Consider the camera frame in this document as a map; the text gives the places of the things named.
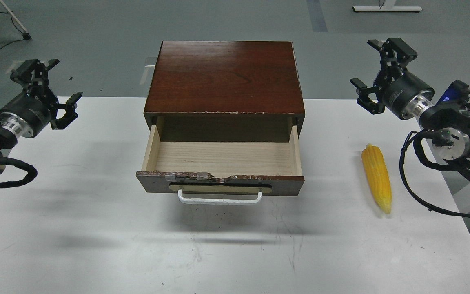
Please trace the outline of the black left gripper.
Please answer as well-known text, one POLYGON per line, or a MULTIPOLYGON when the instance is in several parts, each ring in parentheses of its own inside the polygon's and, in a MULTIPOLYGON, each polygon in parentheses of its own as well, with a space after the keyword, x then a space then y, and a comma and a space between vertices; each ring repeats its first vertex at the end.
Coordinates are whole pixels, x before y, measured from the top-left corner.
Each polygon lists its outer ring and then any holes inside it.
POLYGON ((77 102, 83 92, 76 92, 64 103, 47 92, 49 89, 48 72, 60 63, 57 58, 47 64, 37 59, 24 61, 11 73, 11 81, 21 85, 22 93, 0 109, 1 127, 11 132, 17 139, 36 137, 50 123, 53 130, 63 130, 77 117, 77 102), (64 115, 57 118, 58 110, 64 115))

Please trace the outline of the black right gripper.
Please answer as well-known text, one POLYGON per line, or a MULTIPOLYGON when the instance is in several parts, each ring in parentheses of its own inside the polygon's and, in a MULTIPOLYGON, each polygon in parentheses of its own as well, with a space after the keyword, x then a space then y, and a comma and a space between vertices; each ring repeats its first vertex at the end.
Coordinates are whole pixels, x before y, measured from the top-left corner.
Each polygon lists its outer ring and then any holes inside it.
POLYGON ((369 39, 367 44, 380 53, 381 69, 377 80, 394 80, 382 89, 382 102, 373 102, 369 95, 378 93, 380 87, 367 87, 358 78, 350 79, 356 87, 357 103, 373 115, 384 112, 385 106, 401 120, 408 120, 412 115, 406 110, 407 105, 418 95, 431 100, 435 90, 416 75, 406 72, 407 65, 417 58, 418 53, 401 38, 389 38, 386 41, 369 39))

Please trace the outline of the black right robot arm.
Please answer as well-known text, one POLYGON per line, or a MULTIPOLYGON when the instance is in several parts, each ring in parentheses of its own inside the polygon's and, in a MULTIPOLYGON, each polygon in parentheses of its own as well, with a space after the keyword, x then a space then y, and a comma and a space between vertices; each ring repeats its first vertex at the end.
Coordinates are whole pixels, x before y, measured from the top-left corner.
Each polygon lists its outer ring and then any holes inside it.
POLYGON ((407 65, 417 52, 400 38, 371 39, 368 45, 380 54, 380 71, 368 87, 358 78, 350 80, 357 89, 357 103, 373 115, 389 109, 401 120, 415 118, 423 128, 408 135, 401 151, 399 170, 412 144, 418 160, 429 169, 455 171, 470 182, 470 89, 455 80, 438 102, 432 103, 433 88, 412 74, 407 65))

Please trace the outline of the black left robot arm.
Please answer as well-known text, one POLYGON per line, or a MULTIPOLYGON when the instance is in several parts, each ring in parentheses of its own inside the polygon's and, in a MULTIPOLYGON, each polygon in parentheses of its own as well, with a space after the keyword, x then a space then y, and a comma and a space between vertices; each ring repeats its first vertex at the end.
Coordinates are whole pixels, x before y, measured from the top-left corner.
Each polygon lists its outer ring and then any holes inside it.
POLYGON ((35 167, 8 156, 19 138, 34 138, 47 125, 65 129, 78 117, 76 107, 82 93, 60 103, 49 87, 48 73, 58 63, 56 58, 46 65, 37 59, 26 60, 11 73, 11 80, 22 91, 0 109, 0 188, 23 186, 37 177, 35 167))

